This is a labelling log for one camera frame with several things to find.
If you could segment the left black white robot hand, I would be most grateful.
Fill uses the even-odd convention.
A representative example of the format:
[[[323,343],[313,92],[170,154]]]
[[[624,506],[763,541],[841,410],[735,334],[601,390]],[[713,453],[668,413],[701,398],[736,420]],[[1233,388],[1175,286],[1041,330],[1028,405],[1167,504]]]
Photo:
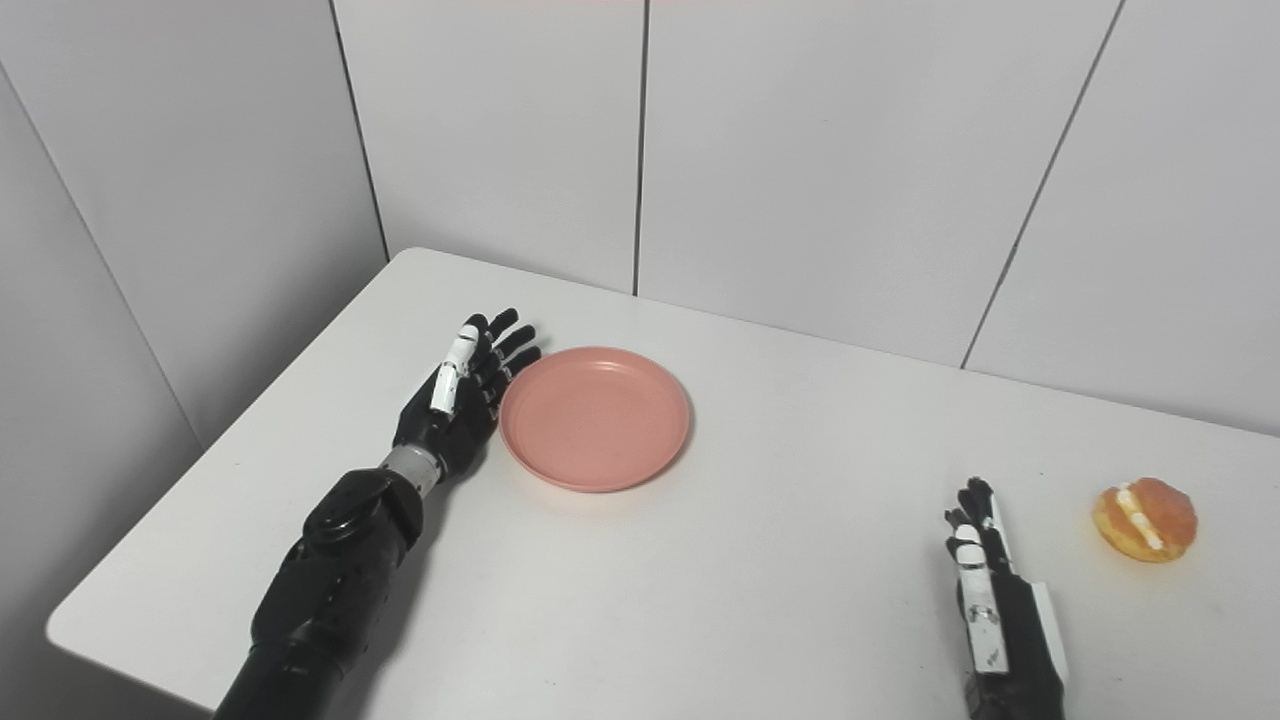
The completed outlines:
[[[507,389],[540,357],[536,331],[520,322],[516,309],[471,315],[402,409],[381,465],[421,495],[463,475],[497,430]]]

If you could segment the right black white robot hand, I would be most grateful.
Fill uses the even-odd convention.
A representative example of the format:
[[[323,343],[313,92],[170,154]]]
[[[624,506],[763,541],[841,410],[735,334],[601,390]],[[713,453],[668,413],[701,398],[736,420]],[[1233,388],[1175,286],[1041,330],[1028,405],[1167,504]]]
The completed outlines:
[[[992,486],[972,477],[943,515],[972,670],[969,719],[1064,719],[1065,646],[1048,587],[1015,569]]]

